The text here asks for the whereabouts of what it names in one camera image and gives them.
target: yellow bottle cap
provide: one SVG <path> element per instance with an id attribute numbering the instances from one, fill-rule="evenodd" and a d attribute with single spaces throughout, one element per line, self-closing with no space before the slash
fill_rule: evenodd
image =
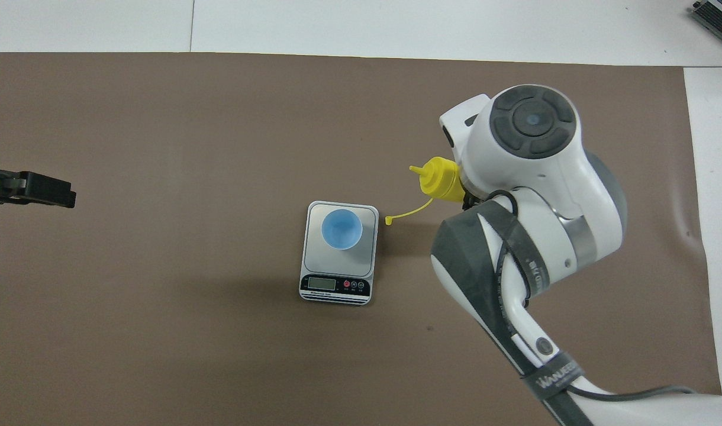
<path id="1" fill-rule="evenodd" d="M 418 174 L 418 184 L 424 194 L 447 201 L 463 201 L 465 193 L 461 187 L 456 162 L 444 157 L 434 157 L 423 167 L 411 166 L 409 169 Z"/>

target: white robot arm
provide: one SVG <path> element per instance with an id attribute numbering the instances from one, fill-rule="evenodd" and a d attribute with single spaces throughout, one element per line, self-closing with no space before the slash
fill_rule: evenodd
<path id="1" fill-rule="evenodd" d="M 722 397 L 687 388 L 613 395 L 586 380 L 529 315 L 526 300 L 621 246 L 626 199 L 581 143 L 576 108 L 550 87 L 478 95 L 440 118 L 466 191 L 431 261 L 559 424 L 722 425 Z"/>

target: digital scale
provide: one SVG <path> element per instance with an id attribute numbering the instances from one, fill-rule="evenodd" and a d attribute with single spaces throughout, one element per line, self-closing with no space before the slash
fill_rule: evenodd
<path id="1" fill-rule="evenodd" d="M 306 300 L 364 305 L 372 297 L 379 212 L 315 201 L 306 220 L 298 293 Z"/>

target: scale platform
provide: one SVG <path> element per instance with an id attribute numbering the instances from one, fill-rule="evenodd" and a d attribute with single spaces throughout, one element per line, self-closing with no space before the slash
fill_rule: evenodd
<path id="1" fill-rule="evenodd" d="M 301 297 L 351 305 L 369 302 L 378 226 L 379 212 L 371 205 L 312 202 L 298 286 Z"/>

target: yellow squeeze bottle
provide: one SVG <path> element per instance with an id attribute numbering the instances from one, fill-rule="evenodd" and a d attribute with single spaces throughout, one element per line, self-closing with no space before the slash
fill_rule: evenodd
<path id="1" fill-rule="evenodd" d="M 424 164 L 423 167 L 411 166 L 409 170 L 412 170 L 412 172 L 418 175 L 418 184 L 420 184 L 421 191 L 431 198 L 425 205 L 416 210 L 403 213 L 402 215 L 386 216 L 386 225 L 393 224 L 393 219 L 413 215 L 417 211 L 421 211 L 436 198 L 453 202 L 463 201 L 466 192 L 464 192 L 463 187 L 461 187 L 458 164 L 456 164 L 456 162 L 444 159 L 444 157 L 434 157 Z"/>

